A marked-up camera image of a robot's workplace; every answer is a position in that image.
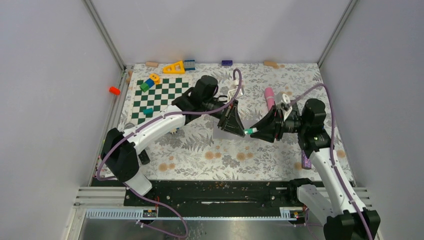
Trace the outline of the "green white glue stick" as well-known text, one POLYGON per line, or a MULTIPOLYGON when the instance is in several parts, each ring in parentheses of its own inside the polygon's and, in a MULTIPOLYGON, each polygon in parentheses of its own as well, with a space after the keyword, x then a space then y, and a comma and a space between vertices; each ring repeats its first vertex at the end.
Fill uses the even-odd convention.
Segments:
POLYGON ((256 132, 258 132, 258 129, 256 127, 254 127, 254 128, 247 128, 247 129, 244 130, 244 134, 245 135, 251 135, 251 134, 254 134, 256 132))

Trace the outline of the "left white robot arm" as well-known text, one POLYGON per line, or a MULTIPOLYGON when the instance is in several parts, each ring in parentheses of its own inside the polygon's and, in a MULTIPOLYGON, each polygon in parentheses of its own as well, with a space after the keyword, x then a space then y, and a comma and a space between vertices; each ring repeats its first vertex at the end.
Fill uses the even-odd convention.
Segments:
POLYGON ((195 86, 174 99, 158 116, 124 131, 112 128, 107 132, 100 153, 101 162, 118 181, 135 191, 135 197, 142 205, 148 206, 155 200, 152 183, 140 169, 150 161, 145 151, 148 145, 202 115, 217 118, 217 126, 224 132, 245 136, 238 101, 235 98, 227 103, 220 101, 216 96, 217 89, 217 79, 203 75, 195 86))

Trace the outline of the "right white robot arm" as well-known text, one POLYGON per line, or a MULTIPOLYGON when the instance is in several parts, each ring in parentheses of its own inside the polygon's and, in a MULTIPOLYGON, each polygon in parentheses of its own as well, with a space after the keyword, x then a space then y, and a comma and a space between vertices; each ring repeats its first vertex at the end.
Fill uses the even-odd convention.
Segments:
POLYGON ((325 104, 316 98, 306 101, 302 112, 287 103, 275 104, 256 124, 251 137, 273 143, 285 133, 297 134, 304 155, 317 170, 326 189, 324 197, 308 178, 289 182, 287 201, 305 205, 323 225, 327 240, 373 240, 381 218, 369 210, 344 174, 334 149, 334 135, 324 129, 325 104))

